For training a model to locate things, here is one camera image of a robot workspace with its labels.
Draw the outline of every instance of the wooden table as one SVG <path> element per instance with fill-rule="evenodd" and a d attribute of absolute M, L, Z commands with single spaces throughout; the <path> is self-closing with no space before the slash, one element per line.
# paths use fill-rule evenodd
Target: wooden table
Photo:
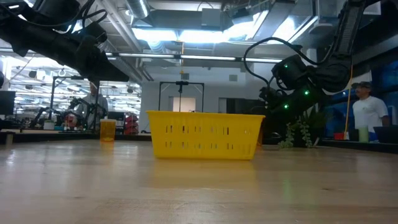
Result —
<path fill-rule="evenodd" d="M 0 148 L 0 223 L 398 223 L 398 156 L 278 150 L 157 160 L 150 142 Z"/>

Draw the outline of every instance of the white t-shirt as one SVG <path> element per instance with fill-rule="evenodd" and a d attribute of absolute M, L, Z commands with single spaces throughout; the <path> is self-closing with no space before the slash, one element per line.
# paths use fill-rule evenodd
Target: white t-shirt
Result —
<path fill-rule="evenodd" d="M 355 128 L 368 127 L 374 133 L 373 127 L 382 126 L 381 118 L 388 116 L 386 104 L 379 98 L 369 96 L 365 100 L 358 100 L 353 105 Z"/>

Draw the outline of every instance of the yellow basket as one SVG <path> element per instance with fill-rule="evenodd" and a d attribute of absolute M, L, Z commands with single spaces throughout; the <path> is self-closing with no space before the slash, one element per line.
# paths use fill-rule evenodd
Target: yellow basket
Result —
<path fill-rule="evenodd" d="M 158 158 L 252 159 L 264 116 L 147 111 Z"/>

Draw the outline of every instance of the person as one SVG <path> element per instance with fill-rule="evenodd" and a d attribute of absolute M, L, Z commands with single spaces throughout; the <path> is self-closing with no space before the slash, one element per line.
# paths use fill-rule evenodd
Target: person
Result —
<path fill-rule="evenodd" d="M 87 96 L 85 96 L 83 100 L 85 100 L 89 104 L 95 104 L 96 95 L 97 95 L 97 86 L 94 83 L 90 82 L 90 93 L 87 94 Z M 108 112 L 108 102 L 106 101 L 106 98 L 102 94 L 98 95 L 98 105 L 105 108 L 105 110 Z M 85 117 L 86 114 L 88 113 L 87 106 L 81 103 L 77 108 L 76 113 Z M 96 129 L 99 128 L 100 119 L 103 116 L 104 116 L 103 110 L 100 107 L 98 107 L 97 117 L 96 117 Z M 92 114 L 90 114 L 87 119 L 88 128 L 93 128 L 93 125 L 94 125 L 94 112 L 92 112 Z"/>
<path fill-rule="evenodd" d="M 370 137 L 375 136 L 374 127 L 389 126 L 390 119 L 388 116 L 386 104 L 370 95 L 371 83 L 361 82 L 355 83 L 356 96 L 359 98 L 353 105 L 355 128 L 368 127 Z"/>

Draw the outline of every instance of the computer monitor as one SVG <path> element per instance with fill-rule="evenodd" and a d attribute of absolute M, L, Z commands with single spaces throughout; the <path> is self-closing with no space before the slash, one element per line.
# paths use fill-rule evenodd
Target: computer monitor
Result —
<path fill-rule="evenodd" d="M 0 115 L 14 114 L 14 91 L 0 91 Z"/>

